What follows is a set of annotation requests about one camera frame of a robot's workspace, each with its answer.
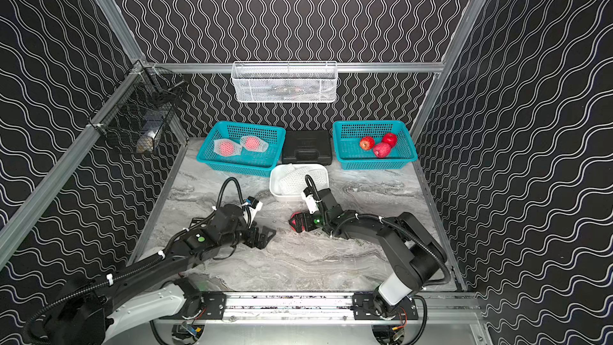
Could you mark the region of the red apple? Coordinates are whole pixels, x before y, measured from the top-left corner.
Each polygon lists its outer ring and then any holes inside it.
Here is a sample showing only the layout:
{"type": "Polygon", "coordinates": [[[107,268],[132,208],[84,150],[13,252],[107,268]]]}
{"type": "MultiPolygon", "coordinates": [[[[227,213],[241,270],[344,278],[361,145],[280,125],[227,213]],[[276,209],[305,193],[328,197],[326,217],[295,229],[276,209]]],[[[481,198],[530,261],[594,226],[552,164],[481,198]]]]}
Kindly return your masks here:
{"type": "Polygon", "coordinates": [[[386,158],[390,155],[392,146],[386,142],[380,142],[373,147],[373,153],[378,159],[386,158]]]}
{"type": "Polygon", "coordinates": [[[359,142],[359,146],[365,151],[370,151],[375,146],[375,139],[370,136],[363,137],[359,142]]]}

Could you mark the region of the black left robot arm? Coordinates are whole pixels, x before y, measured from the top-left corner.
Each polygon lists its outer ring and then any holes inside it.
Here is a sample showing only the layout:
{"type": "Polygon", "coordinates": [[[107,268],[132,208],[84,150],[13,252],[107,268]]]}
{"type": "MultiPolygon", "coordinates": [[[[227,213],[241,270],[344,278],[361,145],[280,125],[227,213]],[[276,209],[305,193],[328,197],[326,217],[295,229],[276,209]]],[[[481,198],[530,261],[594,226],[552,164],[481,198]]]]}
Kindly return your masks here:
{"type": "Polygon", "coordinates": [[[157,253],[116,273],[82,285],[66,284],[65,295],[27,320],[22,335],[30,344],[102,344],[119,326],[112,314],[159,282],[214,259],[240,244],[265,249],[276,230],[250,223],[245,206],[225,204],[208,217],[192,219],[157,253]]]}

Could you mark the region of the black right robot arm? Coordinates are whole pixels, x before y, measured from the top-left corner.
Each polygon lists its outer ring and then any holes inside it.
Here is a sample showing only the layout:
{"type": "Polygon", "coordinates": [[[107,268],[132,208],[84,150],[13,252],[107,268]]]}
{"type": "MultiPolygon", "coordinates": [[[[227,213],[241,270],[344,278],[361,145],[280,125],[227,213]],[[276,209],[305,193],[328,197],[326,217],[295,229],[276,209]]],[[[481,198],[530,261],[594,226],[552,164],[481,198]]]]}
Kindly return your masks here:
{"type": "Polygon", "coordinates": [[[343,209],[331,191],[303,192],[308,210],[294,213],[288,223],[296,233],[322,230],[331,238],[378,244],[392,268],[373,293],[375,310],[383,315],[424,287],[451,281],[448,257],[434,237],[410,212],[382,217],[343,209]]]}

